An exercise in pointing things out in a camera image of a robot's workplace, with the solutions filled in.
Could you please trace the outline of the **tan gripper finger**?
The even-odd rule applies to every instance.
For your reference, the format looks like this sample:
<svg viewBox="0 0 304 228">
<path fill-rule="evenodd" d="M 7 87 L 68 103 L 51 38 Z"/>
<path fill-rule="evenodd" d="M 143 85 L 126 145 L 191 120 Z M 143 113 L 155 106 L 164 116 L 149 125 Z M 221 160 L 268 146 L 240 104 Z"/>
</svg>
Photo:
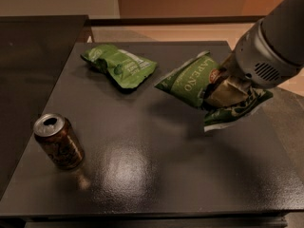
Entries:
<svg viewBox="0 0 304 228">
<path fill-rule="evenodd" d="M 210 106 L 221 108 L 236 105 L 249 97 L 251 83 L 235 76 L 217 82 L 205 94 L 204 101 Z"/>
<path fill-rule="evenodd" d="M 234 54 L 230 54 L 220 65 L 220 76 L 229 77 L 236 69 L 237 61 Z"/>
</svg>

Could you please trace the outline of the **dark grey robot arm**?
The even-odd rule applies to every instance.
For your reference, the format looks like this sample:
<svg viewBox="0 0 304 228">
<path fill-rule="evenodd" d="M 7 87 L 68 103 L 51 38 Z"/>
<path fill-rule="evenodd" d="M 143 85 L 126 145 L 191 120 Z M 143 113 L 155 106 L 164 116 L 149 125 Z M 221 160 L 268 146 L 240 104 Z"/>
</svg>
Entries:
<svg viewBox="0 0 304 228">
<path fill-rule="evenodd" d="M 273 88 L 304 67 L 304 0 L 283 0 L 238 40 L 204 101 L 225 107 L 247 99 L 250 88 Z"/>
</svg>

